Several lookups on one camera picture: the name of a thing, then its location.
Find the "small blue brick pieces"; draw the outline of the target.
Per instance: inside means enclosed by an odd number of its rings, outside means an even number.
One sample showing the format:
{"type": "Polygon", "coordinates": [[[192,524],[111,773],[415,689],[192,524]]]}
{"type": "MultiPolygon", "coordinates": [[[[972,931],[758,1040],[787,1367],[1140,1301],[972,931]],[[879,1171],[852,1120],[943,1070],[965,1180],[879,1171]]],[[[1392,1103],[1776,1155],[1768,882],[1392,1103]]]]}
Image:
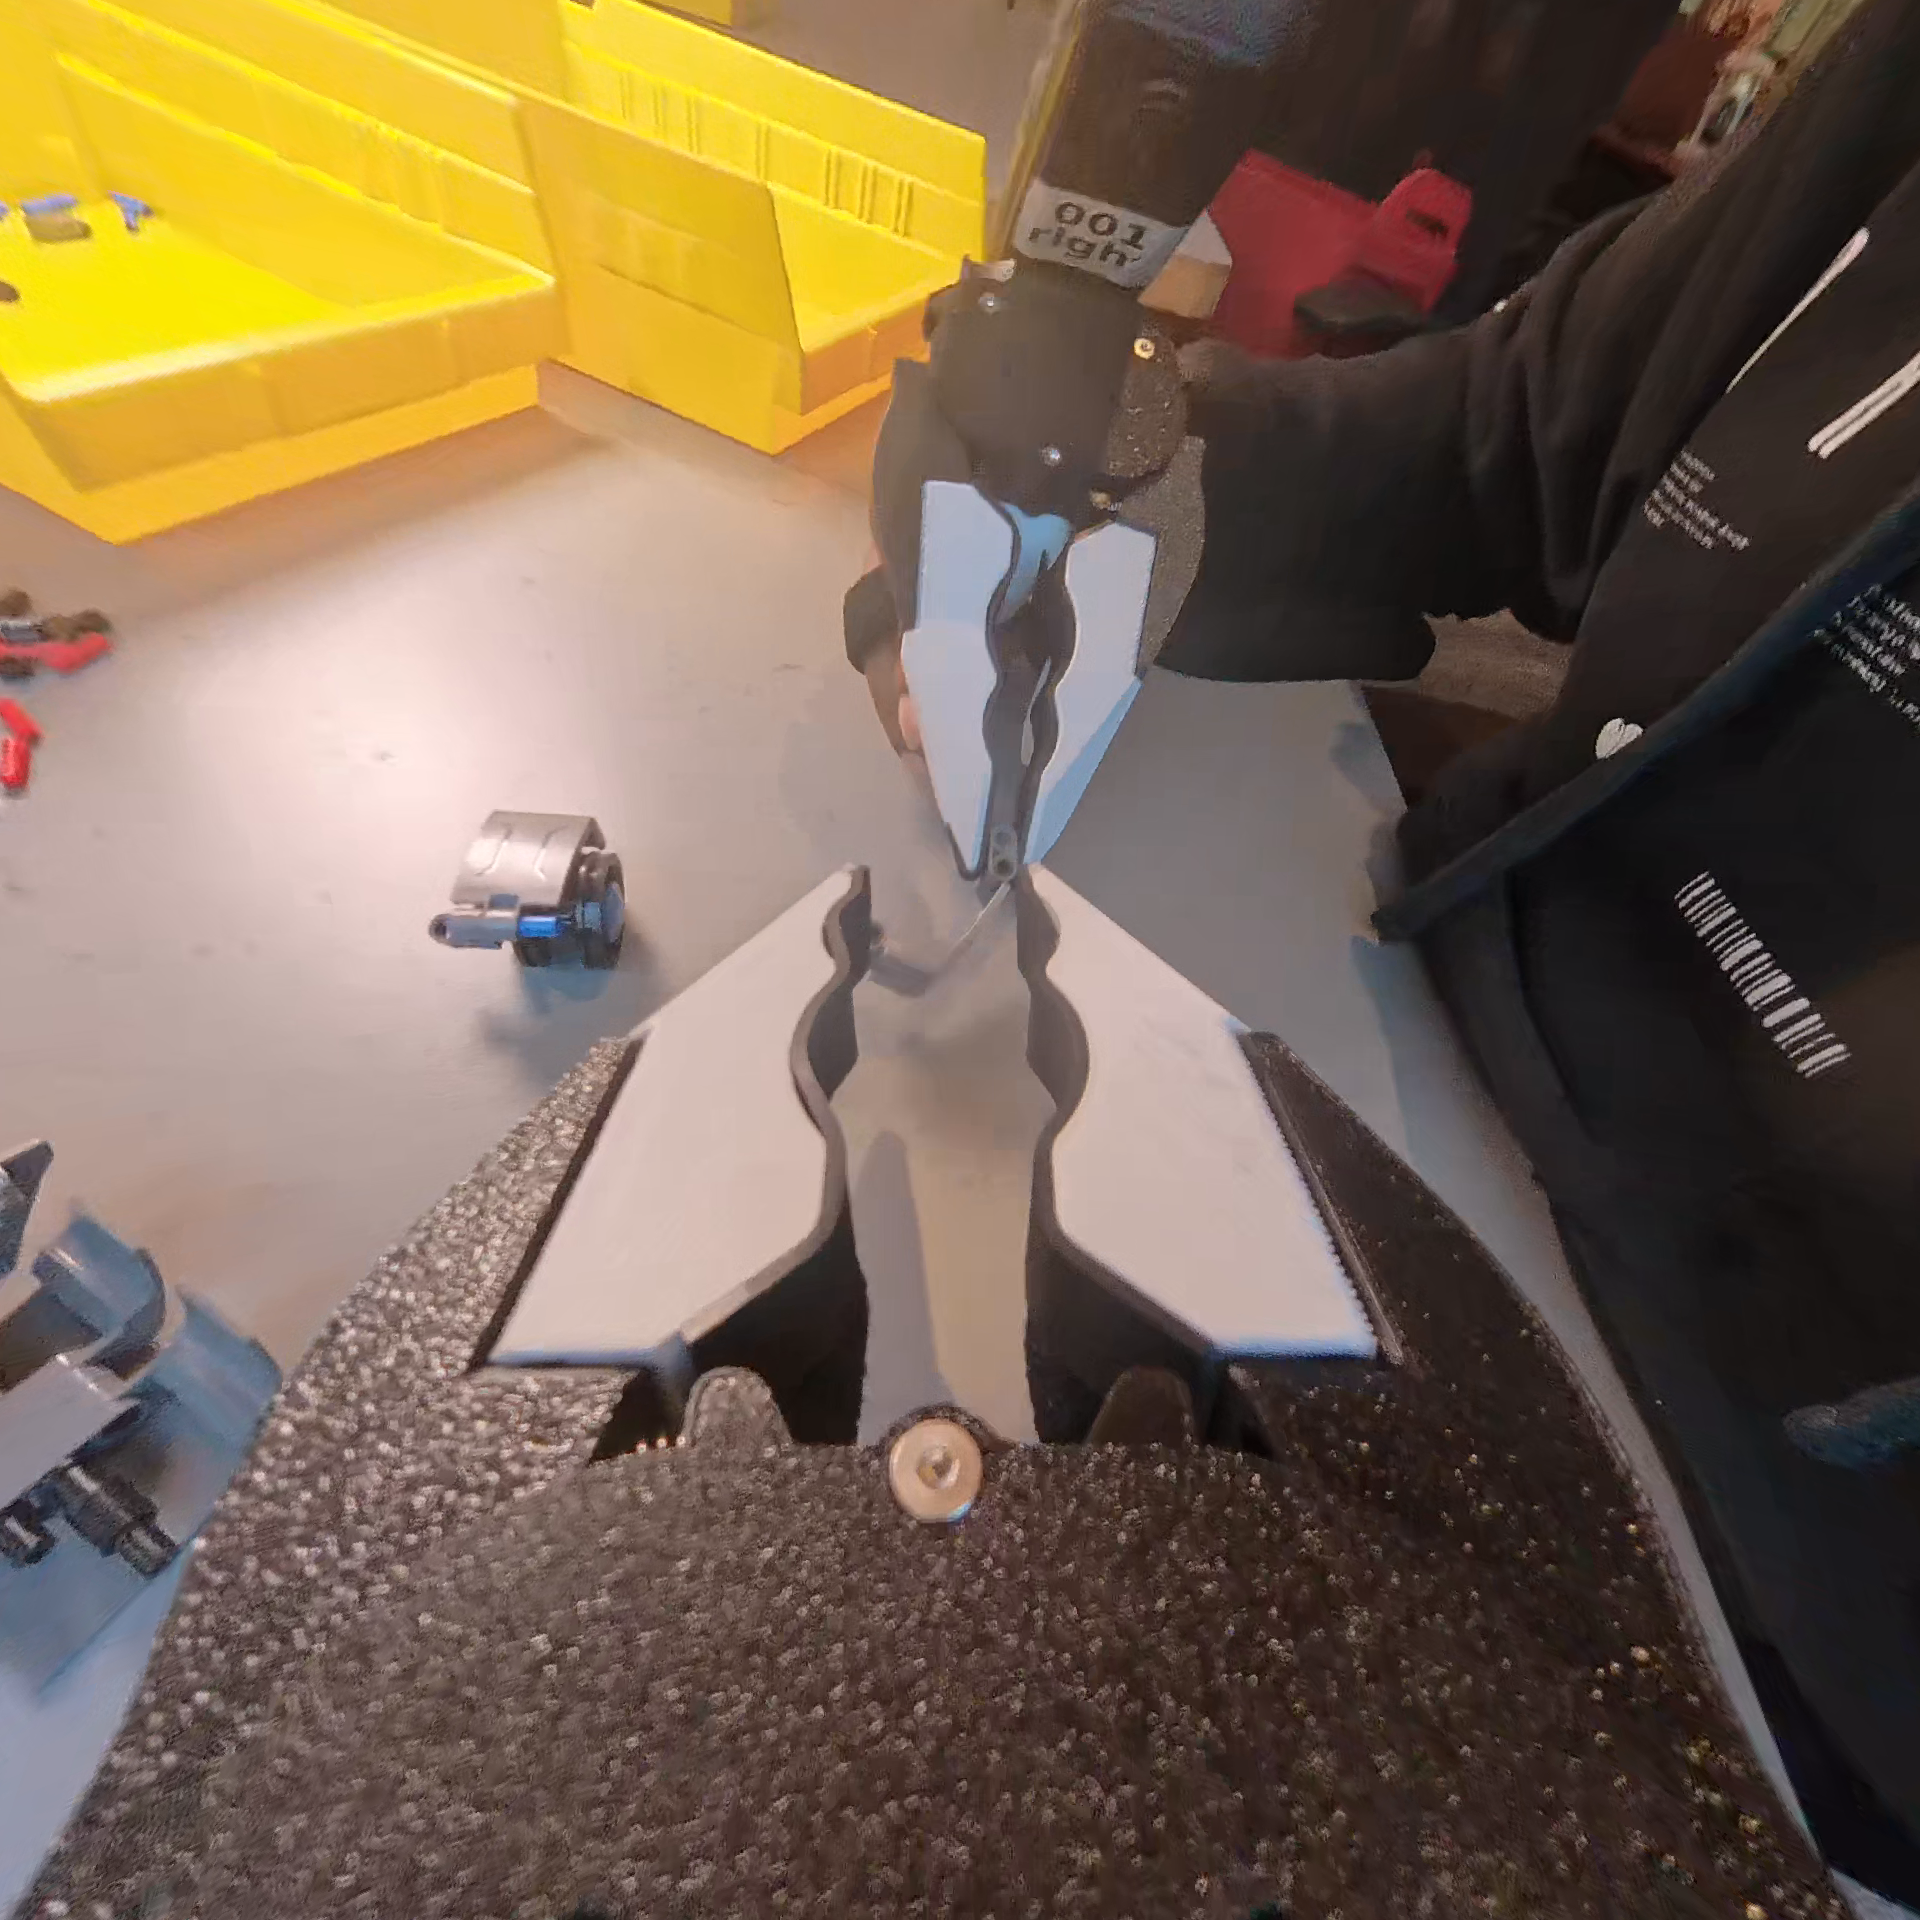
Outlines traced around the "small blue brick pieces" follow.
{"type": "Polygon", "coordinates": [[[150,218],[155,205],[129,194],[105,194],[84,202],[82,195],[59,191],[4,202],[4,221],[13,221],[31,245],[82,245],[102,236],[111,225],[137,236],[150,218]]]}

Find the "yellow bin with divider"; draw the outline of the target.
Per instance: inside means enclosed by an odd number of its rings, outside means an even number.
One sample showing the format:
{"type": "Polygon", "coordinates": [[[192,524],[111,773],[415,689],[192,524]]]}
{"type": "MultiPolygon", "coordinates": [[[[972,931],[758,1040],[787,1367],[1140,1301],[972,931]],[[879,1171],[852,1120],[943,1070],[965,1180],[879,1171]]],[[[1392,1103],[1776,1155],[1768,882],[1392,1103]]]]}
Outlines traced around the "yellow bin with divider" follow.
{"type": "Polygon", "coordinates": [[[4,4],[4,486],[135,541],[540,403],[566,348],[526,82],[419,4],[4,4]]]}

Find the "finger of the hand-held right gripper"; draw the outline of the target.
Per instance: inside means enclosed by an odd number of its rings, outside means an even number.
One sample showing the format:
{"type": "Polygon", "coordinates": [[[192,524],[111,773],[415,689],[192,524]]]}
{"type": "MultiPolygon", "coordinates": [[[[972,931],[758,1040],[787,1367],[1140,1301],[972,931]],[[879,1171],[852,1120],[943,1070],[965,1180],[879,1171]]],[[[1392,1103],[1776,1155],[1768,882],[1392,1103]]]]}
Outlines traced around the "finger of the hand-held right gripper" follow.
{"type": "Polygon", "coordinates": [[[915,612],[903,673],[959,875],[979,882],[986,829],[1021,825],[1038,666],[1017,623],[1043,574],[1043,529],[968,481],[926,481],[915,612]]]}
{"type": "Polygon", "coordinates": [[[1065,832],[1092,773],[1128,713],[1143,665],[1155,540],[1102,521],[1067,541],[1035,587],[1043,688],[1030,709],[1024,861],[1038,864],[1065,832]]]}

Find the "pile of small brick pins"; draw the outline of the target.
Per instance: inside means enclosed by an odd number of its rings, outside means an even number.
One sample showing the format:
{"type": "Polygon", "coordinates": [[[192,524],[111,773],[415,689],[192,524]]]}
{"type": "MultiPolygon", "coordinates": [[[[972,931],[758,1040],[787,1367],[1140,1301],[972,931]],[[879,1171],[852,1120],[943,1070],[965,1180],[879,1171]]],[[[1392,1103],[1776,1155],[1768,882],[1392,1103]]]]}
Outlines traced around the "pile of small brick pins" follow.
{"type": "Polygon", "coordinates": [[[27,591],[4,591],[4,798],[27,792],[45,737],[16,688],[42,673],[82,673],[114,644],[115,627],[105,612],[45,612],[27,591]]]}

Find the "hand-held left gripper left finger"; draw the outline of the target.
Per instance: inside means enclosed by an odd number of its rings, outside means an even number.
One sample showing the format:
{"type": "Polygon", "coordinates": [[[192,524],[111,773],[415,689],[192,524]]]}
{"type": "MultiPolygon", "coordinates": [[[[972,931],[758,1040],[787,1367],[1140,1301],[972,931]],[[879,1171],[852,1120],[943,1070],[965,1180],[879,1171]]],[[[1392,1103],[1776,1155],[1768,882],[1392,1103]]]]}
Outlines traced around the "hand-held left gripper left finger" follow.
{"type": "Polygon", "coordinates": [[[871,870],[837,869],[633,1030],[486,1363],[666,1360],[825,1253],[871,931],[871,870]]]}

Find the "grey brick block assembly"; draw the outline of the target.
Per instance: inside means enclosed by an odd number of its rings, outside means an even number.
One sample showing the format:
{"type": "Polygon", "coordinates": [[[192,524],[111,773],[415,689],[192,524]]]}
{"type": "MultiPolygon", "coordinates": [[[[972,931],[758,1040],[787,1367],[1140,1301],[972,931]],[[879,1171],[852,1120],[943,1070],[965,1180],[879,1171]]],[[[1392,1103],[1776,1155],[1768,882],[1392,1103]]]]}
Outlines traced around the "grey brick block assembly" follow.
{"type": "Polygon", "coordinates": [[[4,1673],[49,1690],[181,1564],[281,1389],[272,1353],[76,1209],[4,1309],[4,1673]]]}

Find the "person's black printed sweatshirt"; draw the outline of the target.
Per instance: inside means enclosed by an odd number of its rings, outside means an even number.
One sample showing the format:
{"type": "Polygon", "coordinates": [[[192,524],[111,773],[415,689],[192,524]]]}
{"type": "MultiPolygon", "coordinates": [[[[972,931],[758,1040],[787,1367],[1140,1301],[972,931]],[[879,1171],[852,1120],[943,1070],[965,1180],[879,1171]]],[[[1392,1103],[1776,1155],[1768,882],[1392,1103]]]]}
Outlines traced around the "person's black printed sweatshirt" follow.
{"type": "Polygon", "coordinates": [[[1652,473],[1553,705],[1402,819],[1392,910],[1692,1501],[1827,1861],[1917,1910],[1917,4],[1672,200],[1652,473]]]}

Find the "person's right forearm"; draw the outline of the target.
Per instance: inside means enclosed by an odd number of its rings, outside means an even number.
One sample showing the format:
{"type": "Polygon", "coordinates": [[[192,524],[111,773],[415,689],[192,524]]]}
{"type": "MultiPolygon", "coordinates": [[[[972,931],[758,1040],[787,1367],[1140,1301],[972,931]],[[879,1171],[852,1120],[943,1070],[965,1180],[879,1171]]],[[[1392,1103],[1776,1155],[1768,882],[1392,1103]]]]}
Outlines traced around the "person's right forearm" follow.
{"type": "Polygon", "coordinates": [[[1579,228],[1479,318],[1365,359],[1185,350],[1202,547],[1157,651],[1197,682],[1402,682],[1428,616],[1568,640],[1652,473],[1629,403],[1672,200],[1579,228]]]}

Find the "red crate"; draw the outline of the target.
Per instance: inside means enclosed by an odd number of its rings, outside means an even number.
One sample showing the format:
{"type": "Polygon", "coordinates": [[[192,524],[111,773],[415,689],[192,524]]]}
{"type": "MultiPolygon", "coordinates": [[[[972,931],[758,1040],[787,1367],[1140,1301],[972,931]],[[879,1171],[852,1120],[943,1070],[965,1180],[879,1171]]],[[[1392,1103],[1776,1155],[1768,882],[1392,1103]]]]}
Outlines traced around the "red crate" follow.
{"type": "Polygon", "coordinates": [[[1357,359],[1428,324],[1472,191],[1424,164],[1372,202],[1253,148],[1210,218],[1229,251],[1213,338],[1272,362],[1357,359]]]}

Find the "grey black wheel assembly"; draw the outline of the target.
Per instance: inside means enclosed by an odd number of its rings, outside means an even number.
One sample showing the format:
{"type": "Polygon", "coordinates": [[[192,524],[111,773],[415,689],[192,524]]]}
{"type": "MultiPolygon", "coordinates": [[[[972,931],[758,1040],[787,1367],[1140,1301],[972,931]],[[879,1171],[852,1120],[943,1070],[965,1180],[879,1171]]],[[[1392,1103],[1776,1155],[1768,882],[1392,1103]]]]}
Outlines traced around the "grey black wheel assembly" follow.
{"type": "Polygon", "coordinates": [[[449,948],[511,948],[526,972],[610,972],[622,955],[625,912],[622,861],[597,819],[495,808],[429,936],[449,948]]]}

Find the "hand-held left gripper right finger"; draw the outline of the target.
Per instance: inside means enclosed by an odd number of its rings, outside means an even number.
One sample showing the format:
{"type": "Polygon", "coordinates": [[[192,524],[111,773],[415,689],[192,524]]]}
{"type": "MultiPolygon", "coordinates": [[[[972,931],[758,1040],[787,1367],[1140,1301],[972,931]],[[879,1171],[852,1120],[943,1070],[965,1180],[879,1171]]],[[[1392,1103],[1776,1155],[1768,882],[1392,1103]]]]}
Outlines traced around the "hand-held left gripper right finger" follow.
{"type": "Polygon", "coordinates": [[[1377,1360],[1253,1030],[1046,869],[1012,904],[1025,1063],[1052,1100],[1030,1328],[1049,1316],[1073,1360],[1377,1360]]]}

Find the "grey desk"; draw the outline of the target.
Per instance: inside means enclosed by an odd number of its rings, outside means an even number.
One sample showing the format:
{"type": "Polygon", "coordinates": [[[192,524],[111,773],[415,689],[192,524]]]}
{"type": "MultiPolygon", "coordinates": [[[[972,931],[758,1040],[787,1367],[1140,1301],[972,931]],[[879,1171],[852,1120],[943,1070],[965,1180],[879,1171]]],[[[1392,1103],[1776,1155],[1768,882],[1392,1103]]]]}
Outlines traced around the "grey desk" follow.
{"type": "MultiPolygon", "coordinates": [[[[100,607],[21,688],[4,804],[4,1147],[284,1370],[602,1036],[865,861],[929,965],[973,916],[843,651],[881,406],[760,458],[568,372],[541,410],[133,547],[4,492],[4,587],[100,607]],[[540,984],[426,921],[495,806],[595,812],[622,965],[540,984]]],[[[1350,685],[1157,673],[1054,870],[1282,1036],[1501,1257],[1681,1501],[1509,1132],[1402,952],[1362,940],[1399,787],[1350,685]]],[[[921,999],[862,984],[837,1093],[871,1281],[857,1439],[959,1404],[1032,1439],[1024,1245],[1046,1093],[1008,906],[921,999]]]]}

